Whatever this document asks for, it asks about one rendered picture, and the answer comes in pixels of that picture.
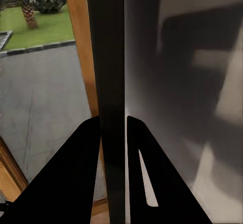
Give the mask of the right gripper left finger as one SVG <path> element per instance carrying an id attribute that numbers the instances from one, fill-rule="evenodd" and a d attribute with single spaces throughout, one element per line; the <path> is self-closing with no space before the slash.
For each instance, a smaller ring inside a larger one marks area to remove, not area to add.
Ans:
<path id="1" fill-rule="evenodd" d="M 0 224 L 90 224 L 100 117 L 85 120 L 0 217 Z"/>

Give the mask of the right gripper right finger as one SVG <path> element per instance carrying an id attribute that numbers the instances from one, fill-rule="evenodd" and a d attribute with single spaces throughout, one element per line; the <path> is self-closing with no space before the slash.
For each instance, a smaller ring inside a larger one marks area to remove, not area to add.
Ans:
<path id="1" fill-rule="evenodd" d="M 131 224 L 213 224 L 146 124 L 127 117 Z M 147 204 L 141 151 L 158 207 Z"/>

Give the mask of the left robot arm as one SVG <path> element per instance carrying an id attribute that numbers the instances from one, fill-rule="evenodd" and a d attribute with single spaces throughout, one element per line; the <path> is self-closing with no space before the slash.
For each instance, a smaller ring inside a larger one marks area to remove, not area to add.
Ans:
<path id="1" fill-rule="evenodd" d="M 0 217 L 3 216 L 3 214 L 7 211 L 7 208 L 11 205 L 12 202 L 0 199 Z"/>

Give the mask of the poster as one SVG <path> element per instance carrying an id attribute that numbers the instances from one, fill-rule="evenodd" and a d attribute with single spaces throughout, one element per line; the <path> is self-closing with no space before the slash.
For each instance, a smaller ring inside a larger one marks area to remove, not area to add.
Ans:
<path id="1" fill-rule="evenodd" d="M 110 224 L 125 224 L 124 0 L 87 0 Z"/>

